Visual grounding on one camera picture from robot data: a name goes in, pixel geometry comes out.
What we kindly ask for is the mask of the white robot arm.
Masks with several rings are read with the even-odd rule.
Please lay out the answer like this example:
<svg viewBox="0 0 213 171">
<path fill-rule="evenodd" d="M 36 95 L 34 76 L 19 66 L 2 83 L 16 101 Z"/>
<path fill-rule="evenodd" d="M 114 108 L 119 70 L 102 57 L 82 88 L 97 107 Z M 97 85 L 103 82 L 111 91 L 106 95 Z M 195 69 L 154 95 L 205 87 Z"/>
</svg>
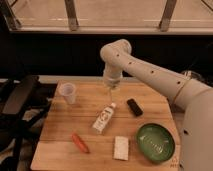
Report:
<svg viewBox="0 0 213 171">
<path fill-rule="evenodd" d="M 213 87 L 137 59 L 131 51 L 131 44 L 125 39 L 101 48 L 104 83 L 117 87 L 125 71 L 183 109 L 178 171 L 213 171 Z"/>
</svg>

